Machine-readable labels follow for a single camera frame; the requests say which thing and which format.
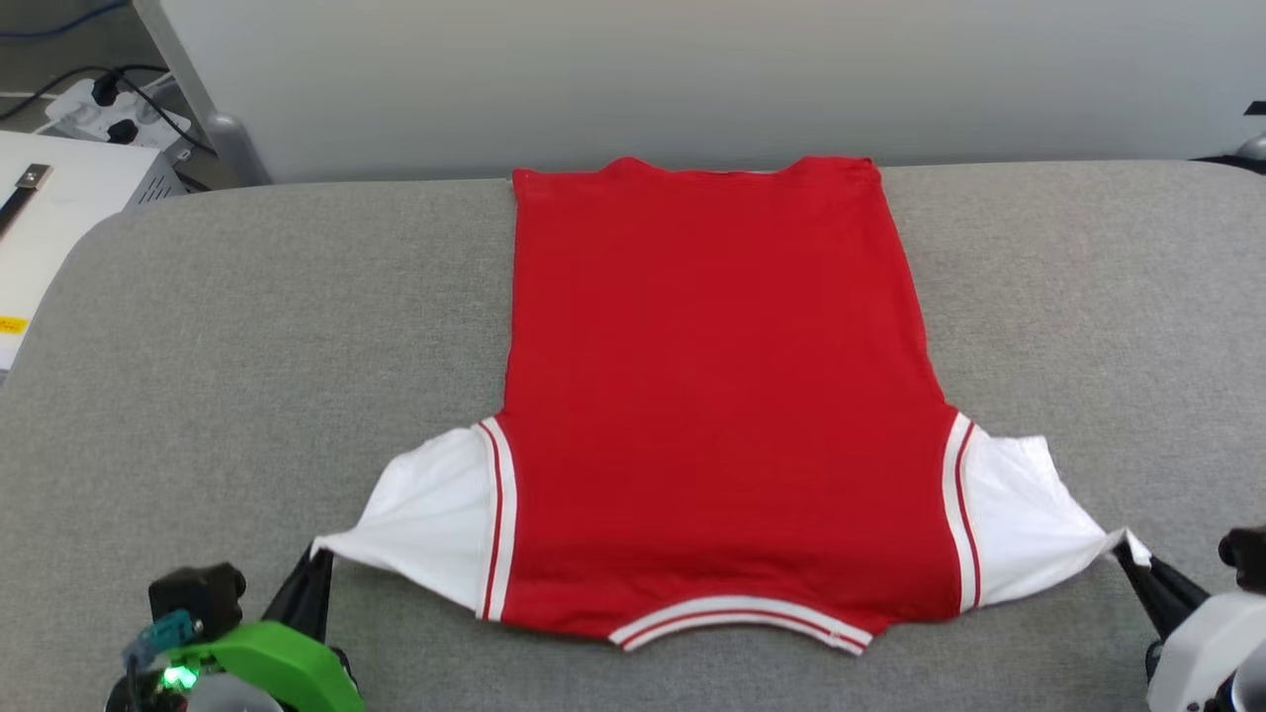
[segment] gray wall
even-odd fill
[[[161,0],[277,181],[1172,157],[1266,129],[1261,0]]]

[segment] gray fabric surface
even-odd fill
[[[885,181],[951,400],[1047,435],[1100,523],[1231,588],[1219,536],[1266,518],[1266,182],[1170,162]],[[509,182],[467,181],[218,193],[94,229],[0,389],[0,708],[99,708],[173,566],[232,560],[258,616],[392,455],[495,412],[513,224]],[[625,655],[351,564],[329,628],[376,712],[1137,711],[1151,637],[1106,564],[861,659],[763,628]]]

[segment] floor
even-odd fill
[[[58,27],[105,4],[106,0],[0,0],[0,32],[37,32]],[[54,38],[0,39],[0,91],[34,91],[57,75],[85,65],[127,63],[165,63],[130,6],[105,13]],[[146,81],[156,77],[146,75]],[[11,106],[14,101],[0,99],[0,108]],[[168,92],[160,99],[160,104],[163,109],[192,117],[179,92]],[[0,130],[35,129],[47,122],[42,106],[38,104],[0,123]],[[177,170],[213,189],[235,185],[225,166],[201,152],[195,152]]]

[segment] white sleeve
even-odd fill
[[[1105,532],[1060,481],[1044,437],[995,438],[975,428],[963,454],[963,499],[980,566],[980,604],[1038,593],[1077,574],[1122,538],[1142,566],[1151,552],[1129,530]]]
[[[484,437],[458,428],[391,460],[356,527],[320,536],[313,551],[396,571],[476,609],[492,500]]]

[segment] blue cable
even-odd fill
[[[153,664],[154,658],[172,647],[180,647],[197,635],[189,611],[172,611],[144,627],[141,635],[123,649],[123,668],[134,664],[137,670],[144,670]]]
[[[78,18],[77,20],[68,22],[60,28],[48,29],[44,32],[0,32],[0,39],[41,39],[44,37],[56,37],[58,34],[62,34],[63,32],[77,28],[78,25],[91,20],[92,18],[104,15],[110,10],[118,10],[119,8],[124,8],[127,6],[127,4],[128,4],[127,0],[110,3],[109,5],[92,10],[91,13]]]

